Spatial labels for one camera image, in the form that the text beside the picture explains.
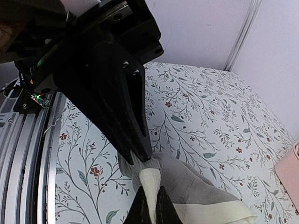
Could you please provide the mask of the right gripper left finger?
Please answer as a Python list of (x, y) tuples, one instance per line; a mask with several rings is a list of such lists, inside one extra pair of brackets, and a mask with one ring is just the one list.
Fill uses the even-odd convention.
[(150, 215), (147, 205), (146, 196), (141, 186), (132, 202), (125, 224), (150, 224)]

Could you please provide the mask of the pink divided organizer box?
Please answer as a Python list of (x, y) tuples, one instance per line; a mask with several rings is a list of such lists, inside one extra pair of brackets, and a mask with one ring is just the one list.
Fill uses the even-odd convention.
[(275, 165), (275, 173), (296, 210), (299, 210), (299, 141)]

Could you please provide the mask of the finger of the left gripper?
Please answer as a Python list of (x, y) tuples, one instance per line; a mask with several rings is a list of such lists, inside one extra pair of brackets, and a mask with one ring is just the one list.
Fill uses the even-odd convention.
[(116, 138), (114, 147), (127, 161), (132, 161), (131, 152), (147, 161), (152, 148), (145, 118), (144, 67), (117, 42), (101, 42), (95, 54), (95, 82), (109, 131)]

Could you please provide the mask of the left aluminium frame post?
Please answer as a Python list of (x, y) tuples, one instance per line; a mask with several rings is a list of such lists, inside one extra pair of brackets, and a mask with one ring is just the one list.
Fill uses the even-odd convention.
[(237, 35), (237, 38), (233, 44), (233, 47), (228, 55), (228, 58), (224, 64), (224, 71), (231, 71), (234, 64), (237, 61), (237, 58), (242, 50), (242, 47), (248, 37), (248, 34), (253, 26), (259, 8), (261, 6), (262, 0), (251, 0), (249, 8), (245, 15), (244, 21), (241, 25), (240, 31)]

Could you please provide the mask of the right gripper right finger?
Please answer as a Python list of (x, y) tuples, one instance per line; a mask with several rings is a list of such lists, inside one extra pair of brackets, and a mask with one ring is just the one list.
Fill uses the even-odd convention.
[(164, 186), (160, 187), (157, 195), (156, 223), (182, 224), (182, 221), (180, 220)]

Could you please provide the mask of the floral table cloth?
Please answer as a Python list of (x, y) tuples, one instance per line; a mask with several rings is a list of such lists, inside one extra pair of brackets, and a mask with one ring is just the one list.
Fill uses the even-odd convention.
[[(186, 162), (244, 201), (257, 223), (298, 223), (274, 172), (294, 140), (262, 99), (231, 72), (167, 63), (148, 63), (145, 70), (154, 151)], [(116, 150), (69, 100), (60, 127), (56, 223), (122, 223), (135, 193)]]

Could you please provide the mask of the grey underwear cream waistband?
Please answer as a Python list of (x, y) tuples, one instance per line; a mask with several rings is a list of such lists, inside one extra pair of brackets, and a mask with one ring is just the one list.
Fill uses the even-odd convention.
[(170, 209), (184, 224), (254, 224), (257, 216), (234, 195), (216, 188), (191, 165), (169, 154), (154, 153), (147, 162), (134, 154), (130, 165), (120, 154), (123, 175), (132, 179), (134, 191), (143, 190), (152, 224), (158, 223), (158, 197), (170, 200)]

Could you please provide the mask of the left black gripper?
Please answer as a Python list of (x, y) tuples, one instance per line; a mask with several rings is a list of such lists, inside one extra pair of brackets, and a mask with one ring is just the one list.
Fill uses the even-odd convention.
[(132, 165), (135, 124), (125, 77), (109, 65), (94, 69), (71, 58), (104, 35), (141, 64), (164, 52), (143, 0), (102, 0), (80, 16), (60, 0), (7, 1), (7, 61), (19, 70), (21, 87), (49, 93), (57, 86)]

